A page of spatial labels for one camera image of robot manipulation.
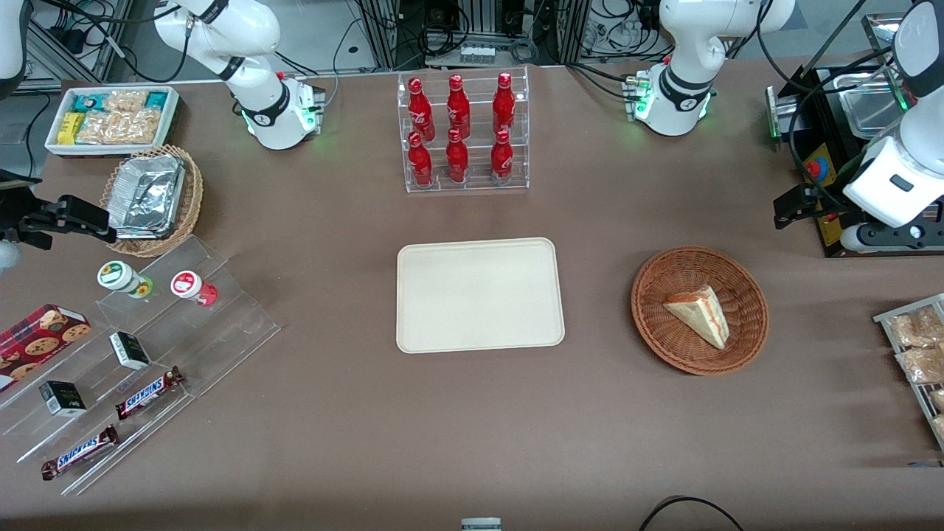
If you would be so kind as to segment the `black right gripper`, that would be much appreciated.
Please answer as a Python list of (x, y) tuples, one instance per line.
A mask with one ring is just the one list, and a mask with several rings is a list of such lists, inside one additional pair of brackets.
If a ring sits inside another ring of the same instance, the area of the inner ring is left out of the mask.
[(45, 206), (48, 212), (33, 215), (2, 215), (1, 240), (14, 244), (27, 244), (37, 249), (51, 249), (53, 236), (47, 229), (55, 228), (58, 233), (78, 233), (104, 242), (114, 244), (116, 232), (111, 226), (90, 226), (77, 222), (108, 222), (109, 214), (105, 209), (84, 201), (74, 195), (61, 195), (57, 201)]

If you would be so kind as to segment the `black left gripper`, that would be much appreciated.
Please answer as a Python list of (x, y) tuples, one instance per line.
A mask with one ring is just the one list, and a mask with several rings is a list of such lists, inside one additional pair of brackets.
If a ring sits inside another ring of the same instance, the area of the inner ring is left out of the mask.
[(774, 226), (785, 228), (797, 221), (812, 218), (815, 214), (842, 215), (849, 212), (847, 203), (805, 184), (799, 184), (782, 194), (782, 203), (774, 203)]

